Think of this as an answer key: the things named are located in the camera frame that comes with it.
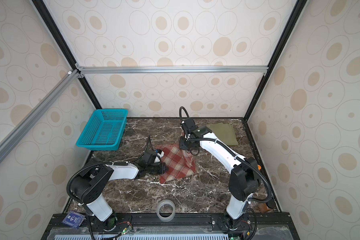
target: patterned wallpaper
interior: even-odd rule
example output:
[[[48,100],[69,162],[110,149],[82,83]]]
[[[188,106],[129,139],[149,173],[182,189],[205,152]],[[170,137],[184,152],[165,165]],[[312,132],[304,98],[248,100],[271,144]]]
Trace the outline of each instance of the patterned wallpaper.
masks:
[[[295,0],[44,0],[82,66],[267,65]]]
[[[312,0],[250,118],[302,240],[360,240],[360,0]]]
[[[0,240],[39,240],[67,201],[89,150],[76,141],[94,111],[76,79],[0,164]]]
[[[241,117],[263,73],[87,74],[103,108],[128,117]]]
[[[25,0],[0,0],[0,142],[70,69]]]

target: silver metal bar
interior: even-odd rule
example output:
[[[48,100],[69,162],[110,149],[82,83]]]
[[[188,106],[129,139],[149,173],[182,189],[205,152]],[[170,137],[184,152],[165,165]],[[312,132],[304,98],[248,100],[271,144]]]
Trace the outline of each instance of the silver metal bar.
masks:
[[[0,142],[0,163],[29,132],[35,123],[43,116],[49,107],[56,101],[61,93],[68,87],[71,81],[78,77],[77,70],[71,70],[71,74],[65,77],[50,91],[39,104],[16,126],[8,136]]]
[[[104,73],[265,73],[268,66],[80,67],[83,74]]]

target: checkered cloth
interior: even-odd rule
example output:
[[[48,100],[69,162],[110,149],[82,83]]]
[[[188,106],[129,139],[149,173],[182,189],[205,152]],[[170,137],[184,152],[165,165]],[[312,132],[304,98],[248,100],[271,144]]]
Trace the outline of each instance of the checkered cloth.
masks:
[[[190,153],[179,148],[179,144],[156,146],[164,151],[161,158],[169,170],[160,176],[160,183],[191,176],[196,173],[195,161]]]

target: blue basket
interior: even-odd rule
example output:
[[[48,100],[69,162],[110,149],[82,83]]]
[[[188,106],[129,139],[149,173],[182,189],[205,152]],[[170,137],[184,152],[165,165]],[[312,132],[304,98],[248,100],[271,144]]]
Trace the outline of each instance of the blue basket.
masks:
[[[127,123],[127,109],[98,109],[76,142],[89,150],[117,150]]]

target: roll of clear tape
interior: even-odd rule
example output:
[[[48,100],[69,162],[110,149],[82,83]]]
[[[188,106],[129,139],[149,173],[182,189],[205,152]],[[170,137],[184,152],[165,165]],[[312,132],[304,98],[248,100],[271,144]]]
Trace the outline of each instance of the roll of clear tape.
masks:
[[[173,212],[171,215],[169,215],[169,217],[163,217],[162,215],[160,215],[160,209],[164,205],[170,205],[173,208]],[[159,202],[157,205],[156,214],[157,214],[158,218],[160,220],[162,220],[163,222],[169,222],[170,220],[172,220],[175,217],[175,212],[176,212],[175,204],[173,203],[173,201],[171,201],[169,199],[164,199],[161,202]]]

